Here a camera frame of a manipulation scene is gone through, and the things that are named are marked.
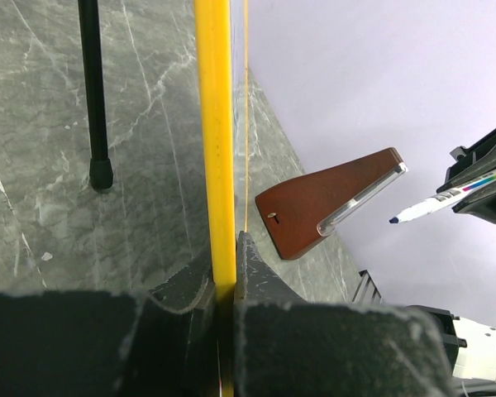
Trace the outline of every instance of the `gray marble surface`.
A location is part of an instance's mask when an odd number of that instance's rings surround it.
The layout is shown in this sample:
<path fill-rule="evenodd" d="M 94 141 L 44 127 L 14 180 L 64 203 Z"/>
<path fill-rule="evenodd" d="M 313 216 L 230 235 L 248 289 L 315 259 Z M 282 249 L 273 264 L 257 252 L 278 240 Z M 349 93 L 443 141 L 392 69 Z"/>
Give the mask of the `gray marble surface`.
<path fill-rule="evenodd" d="M 88 186 L 77 3 L 0 0 L 0 289 L 152 288 L 206 245 L 193 3 L 99 3 L 108 194 Z M 254 84 L 250 105 L 249 232 L 303 297 L 348 299 L 358 275 L 337 237 L 278 259 L 253 196 L 303 169 Z"/>

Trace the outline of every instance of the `black rubber cap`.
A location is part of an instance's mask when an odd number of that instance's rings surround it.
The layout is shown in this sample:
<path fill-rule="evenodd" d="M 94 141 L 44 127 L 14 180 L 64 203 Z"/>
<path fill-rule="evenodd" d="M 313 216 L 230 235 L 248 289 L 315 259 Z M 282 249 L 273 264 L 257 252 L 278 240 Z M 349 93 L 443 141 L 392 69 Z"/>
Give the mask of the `black rubber cap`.
<path fill-rule="evenodd" d="M 110 159 L 90 159 L 90 184 L 93 189 L 97 191 L 110 189 L 113 182 L 114 174 Z"/>

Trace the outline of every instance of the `black tripod leg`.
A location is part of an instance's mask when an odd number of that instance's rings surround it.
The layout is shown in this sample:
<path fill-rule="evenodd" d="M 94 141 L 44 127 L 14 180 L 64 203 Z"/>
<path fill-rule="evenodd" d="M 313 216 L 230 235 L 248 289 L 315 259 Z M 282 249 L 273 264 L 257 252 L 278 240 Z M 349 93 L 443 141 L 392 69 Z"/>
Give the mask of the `black tripod leg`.
<path fill-rule="evenodd" d="M 78 3 L 90 149 L 92 152 L 90 184 L 95 190 L 104 190 L 112 187 L 114 175 L 108 158 L 98 0 L 78 0 Z"/>

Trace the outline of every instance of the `brown wooden block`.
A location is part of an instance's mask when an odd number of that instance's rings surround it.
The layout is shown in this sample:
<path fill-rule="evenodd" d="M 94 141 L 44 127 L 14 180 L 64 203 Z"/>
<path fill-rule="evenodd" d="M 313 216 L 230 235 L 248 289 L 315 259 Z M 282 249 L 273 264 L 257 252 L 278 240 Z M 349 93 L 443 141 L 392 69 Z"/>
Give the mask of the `brown wooden block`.
<path fill-rule="evenodd" d="M 325 239 L 320 221 L 386 180 L 403 163 L 393 148 L 286 180 L 255 197 L 266 229 L 285 260 L 297 259 Z"/>

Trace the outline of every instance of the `white backdrop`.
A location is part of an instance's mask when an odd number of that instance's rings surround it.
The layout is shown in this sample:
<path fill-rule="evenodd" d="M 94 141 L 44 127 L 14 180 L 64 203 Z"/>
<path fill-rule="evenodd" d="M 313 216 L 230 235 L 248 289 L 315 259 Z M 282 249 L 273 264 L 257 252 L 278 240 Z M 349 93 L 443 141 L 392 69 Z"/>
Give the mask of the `white backdrop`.
<path fill-rule="evenodd" d="M 496 326 L 495 225 L 450 209 L 388 223 L 496 127 L 496 1 L 250 0 L 249 32 L 308 172 L 389 146 L 410 169 L 340 228 L 383 296 Z"/>

